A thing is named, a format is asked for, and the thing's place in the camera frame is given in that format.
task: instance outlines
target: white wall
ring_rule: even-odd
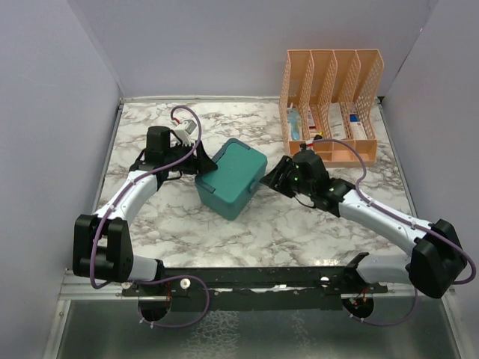
[[[418,214],[452,222],[476,263],[478,14],[477,0],[439,1],[384,100]],[[479,279],[457,291],[479,354]]]
[[[120,96],[66,0],[0,12],[0,357],[39,358]]]
[[[379,48],[384,95],[437,0],[74,2],[126,96],[279,96],[287,49],[333,48]]]

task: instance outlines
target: marble tabletop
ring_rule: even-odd
[[[123,107],[100,206],[121,187],[129,166],[145,147],[149,126],[170,126],[175,105],[187,105],[201,119],[203,143],[210,156],[229,138],[238,138],[268,157],[266,171],[284,155],[278,103],[173,102],[127,103]],[[180,119],[191,118],[178,111]],[[362,189],[402,212],[410,213],[388,135],[377,105],[371,112],[378,154]],[[360,168],[330,169],[333,177],[354,182]],[[165,183],[131,224],[133,251],[158,258],[166,266],[336,266],[357,253],[400,253],[383,237],[351,221],[301,206],[261,186],[235,221],[204,206],[194,178]]]

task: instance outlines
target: gray floor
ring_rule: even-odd
[[[410,297],[376,298],[372,319],[407,313]],[[458,358],[442,302],[420,298],[407,323],[376,328],[345,312],[210,312],[186,329],[139,324],[135,301],[73,301],[59,358]],[[195,313],[172,313],[172,322]]]

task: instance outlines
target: green storage container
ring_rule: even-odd
[[[245,208],[264,176],[266,156],[230,138],[214,155],[218,170],[195,178],[201,202],[232,221]]]

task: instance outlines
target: box lid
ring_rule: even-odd
[[[234,203],[250,186],[256,185],[254,178],[267,163],[264,154],[235,138],[223,145],[213,161],[218,170],[197,176],[195,182],[226,203]]]

